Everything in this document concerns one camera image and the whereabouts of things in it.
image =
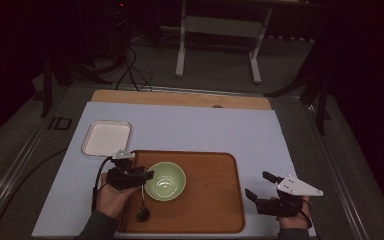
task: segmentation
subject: brown tray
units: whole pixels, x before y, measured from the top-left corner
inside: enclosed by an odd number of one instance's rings
[[[118,231],[128,233],[237,233],[244,225],[235,158],[228,153],[134,151],[136,165],[146,169],[173,162],[186,175],[186,187],[174,200],[160,202],[145,193],[151,216],[136,221],[141,193],[131,196]]]

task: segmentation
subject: human hand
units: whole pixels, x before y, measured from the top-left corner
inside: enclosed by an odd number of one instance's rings
[[[128,188],[121,191],[116,190],[107,184],[107,174],[101,174],[101,190],[96,198],[96,210],[116,219],[126,205],[130,195],[136,192],[137,188]]]
[[[310,197],[304,196],[302,197],[304,200],[302,204],[302,211],[309,217],[310,216]],[[277,221],[280,223],[280,228],[301,228],[301,229],[308,229],[309,224],[307,222],[307,219],[301,214],[298,213],[295,217],[288,217],[288,218],[282,218],[277,217]]]

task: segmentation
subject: ceramic bowl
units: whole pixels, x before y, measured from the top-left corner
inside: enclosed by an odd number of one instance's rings
[[[150,167],[148,171],[154,171],[154,178],[146,181],[145,191],[155,200],[173,200],[185,188],[186,175],[175,163],[160,162]]]

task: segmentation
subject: sleeve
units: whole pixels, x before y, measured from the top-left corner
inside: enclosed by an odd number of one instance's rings
[[[309,240],[308,230],[301,228],[280,229],[277,234],[279,240]]]
[[[118,221],[107,215],[94,211],[77,240],[109,240],[113,239]]]

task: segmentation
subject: white tabletop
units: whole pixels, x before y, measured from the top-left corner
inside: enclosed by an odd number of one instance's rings
[[[90,216],[92,188],[104,160],[81,151],[91,123],[125,121],[132,129],[128,151],[166,150],[227,152],[237,161],[242,189],[245,228],[237,234],[127,234],[120,238],[239,238],[276,236],[273,216],[257,214],[245,188],[259,198],[277,196],[276,186],[262,178],[263,171],[296,176],[279,121],[272,110],[157,106],[89,102],[33,230],[34,237],[77,236]],[[104,171],[112,168],[106,164]]]

